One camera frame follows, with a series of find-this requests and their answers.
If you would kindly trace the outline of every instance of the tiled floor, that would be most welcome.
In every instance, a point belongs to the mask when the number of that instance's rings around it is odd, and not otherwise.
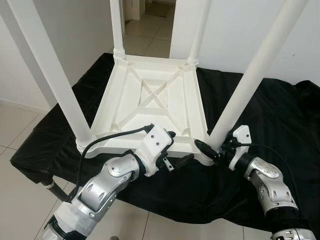
[[[45,113],[0,105],[0,239],[35,239],[61,203],[41,184],[16,170],[10,159]],[[56,182],[67,193],[73,184]],[[117,200],[88,240],[255,240],[270,239],[269,232],[218,219],[210,224],[186,224]]]
[[[129,55],[169,58],[175,9],[167,17],[144,15],[125,25],[123,45]]]

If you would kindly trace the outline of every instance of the metal pole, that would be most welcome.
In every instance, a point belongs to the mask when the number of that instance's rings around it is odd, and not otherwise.
[[[112,33],[113,33],[113,56],[115,58],[125,58],[125,49],[122,41],[122,28],[119,0],[110,0]]]
[[[95,137],[70,87],[66,74],[50,42],[33,0],[8,0],[12,13],[58,101],[79,146],[85,147]]]
[[[269,32],[251,60],[241,81],[216,123],[208,144],[218,151],[228,132],[234,127],[255,93],[272,62],[278,55],[289,33],[295,26],[308,0],[284,0]]]
[[[198,24],[196,26],[194,39],[192,42],[191,50],[189,57],[187,58],[187,63],[190,65],[198,65],[199,64],[199,51],[202,43],[202,38],[204,36],[204,31],[207,23],[207,18],[210,10],[211,0],[203,1],[203,8],[201,13],[199,14]]]

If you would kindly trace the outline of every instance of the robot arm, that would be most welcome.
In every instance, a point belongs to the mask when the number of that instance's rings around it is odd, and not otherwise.
[[[117,194],[139,175],[150,177],[158,170],[173,144],[174,132],[154,126],[133,153],[109,159],[71,202],[63,202],[47,223],[38,240],[84,240],[107,213]]]
[[[272,240],[316,240],[308,223],[303,219],[283,174],[274,165],[248,154],[251,144],[248,126],[240,126],[216,153],[210,146],[195,140],[195,145],[216,163],[227,164],[229,169],[240,171],[257,191],[258,200],[272,231]]]

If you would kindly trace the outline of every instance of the black fabric cover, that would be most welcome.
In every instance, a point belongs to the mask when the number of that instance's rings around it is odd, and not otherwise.
[[[92,124],[114,65],[103,54],[72,88],[89,125]],[[198,68],[198,83],[208,129],[212,129],[235,90],[241,73]],[[249,125],[253,143],[279,152],[294,174],[301,211],[320,238],[320,88],[310,81],[297,85],[264,79],[237,121]],[[287,170],[270,151],[250,147],[249,153],[278,166],[292,190]],[[83,182],[98,173],[115,154],[85,161]],[[35,127],[11,159],[35,183],[58,176],[75,183],[80,154],[68,122],[56,105]],[[239,225],[270,230],[253,185],[224,166],[190,161],[176,172],[142,176],[118,198],[175,221],[205,224],[224,218]]]

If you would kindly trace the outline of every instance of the black cable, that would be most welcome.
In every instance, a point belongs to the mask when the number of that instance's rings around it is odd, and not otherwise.
[[[289,173],[289,176],[291,178],[291,183],[293,186],[293,190],[294,190],[294,195],[295,195],[295,204],[297,205],[297,207],[300,209],[300,199],[299,199],[299,195],[298,195],[298,189],[297,189],[297,185],[296,185],[296,181],[294,178],[294,175],[287,163],[287,161],[274,149],[272,149],[271,147],[262,145],[262,144],[257,144],[257,143],[237,143],[237,146],[249,146],[249,147],[261,147],[261,148],[265,148],[268,149],[269,151],[273,152],[275,155],[278,156],[278,158],[282,161],[283,165],[285,166],[287,172]]]
[[[80,157],[80,160],[79,160],[79,165],[78,165],[78,172],[77,172],[77,175],[76,175],[76,184],[75,184],[74,189],[69,194],[66,202],[70,202],[76,196],[76,194],[78,193],[78,190],[79,190],[79,187],[80,187],[80,184],[81,184],[81,172],[82,172],[83,161],[85,159],[86,153],[88,152],[88,150],[93,145],[95,145],[95,144],[97,144],[99,142],[108,140],[108,139],[113,139],[113,138],[116,138],[116,137],[129,135],[129,134],[135,134],[135,133],[141,132],[143,130],[145,130],[146,132],[149,132],[153,127],[154,127],[154,125],[150,124],[150,125],[141,127],[139,129],[135,129],[135,130],[131,130],[131,131],[124,131],[124,132],[119,132],[119,133],[116,133],[116,134],[113,134],[113,135],[104,136],[104,137],[101,137],[101,138],[99,138],[97,140],[94,140],[93,142],[89,143],[88,146],[85,147],[85,149],[83,150],[83,152],[81,154],[81,157]]]

